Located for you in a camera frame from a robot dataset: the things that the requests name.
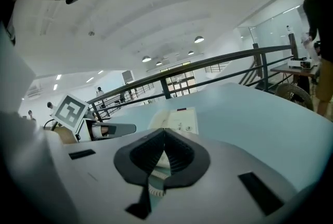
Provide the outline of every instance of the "person's arm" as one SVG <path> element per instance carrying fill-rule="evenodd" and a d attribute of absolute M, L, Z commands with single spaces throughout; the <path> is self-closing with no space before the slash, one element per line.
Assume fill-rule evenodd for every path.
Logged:
<path fill-rule="evenodd" d="M 316 38 L 317 36 L 317 24 L 316 24 L 316 21 L 314 20 L 314 16 L 313 16 L 313 12 L 310 8 L 310 5 L 307 4 L 307 3 L 304 3 L 303 4 L 303 9 L 304 9 L 304 12 L 306 14 L 306 17 L 308 19 L 308 23 L 309 23 L 309 36 L 311 36 L 312 38 L 312 41 Z"/>

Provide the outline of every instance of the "power strip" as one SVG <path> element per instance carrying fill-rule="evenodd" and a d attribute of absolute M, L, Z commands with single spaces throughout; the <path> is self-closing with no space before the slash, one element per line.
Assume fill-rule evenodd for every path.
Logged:
<path fill-rule="evenodd" d="M 170 128 L 175 131 L 186 131 L 198 134 L 197 114 L 194 107 L 172 111 L 159 111 L 153 116 L 149 128 Z M 157 166 L 170 168 L 170 163 L 165 152 L 163 152 Z"/>

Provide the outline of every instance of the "black shirt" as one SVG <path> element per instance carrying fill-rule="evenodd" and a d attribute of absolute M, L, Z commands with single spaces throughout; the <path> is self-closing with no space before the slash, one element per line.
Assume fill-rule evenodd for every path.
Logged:
<path fill-rule="evenodd" d="M 318 0 L 304 0 L 303 8 L 310 26 L 309 35 L 314 40 L 318 30 L 321 39 L 322 58 L 333 63 L 332 47 L 329 45 L 328 34 L 324 29 L 323 7 Z"/>

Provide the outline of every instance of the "blue table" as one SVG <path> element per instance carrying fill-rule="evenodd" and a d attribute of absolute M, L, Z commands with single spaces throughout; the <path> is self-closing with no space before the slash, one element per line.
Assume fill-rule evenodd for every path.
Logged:
<path fill-rule="evenodd" d="M 297 190 L 317 181 L 333 145 L 333 123 L 263 91 L 229 83 L 154 104 L 124 109 L 113 123 L 146 130 L 162 109 L 195 107 L 199 135 L 237 145 L 265 162 Z"/>

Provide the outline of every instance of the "wicker chair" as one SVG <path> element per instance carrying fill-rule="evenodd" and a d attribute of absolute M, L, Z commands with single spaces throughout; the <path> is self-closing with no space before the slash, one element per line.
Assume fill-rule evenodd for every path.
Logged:
<path fill-rule="evenodd" d="M 309 94 L 305 90 L 294 84 L 283 83 L 279 85 L 275 91 L 275 95 L 292 101 L 313 111 L 313 104 Z"/>

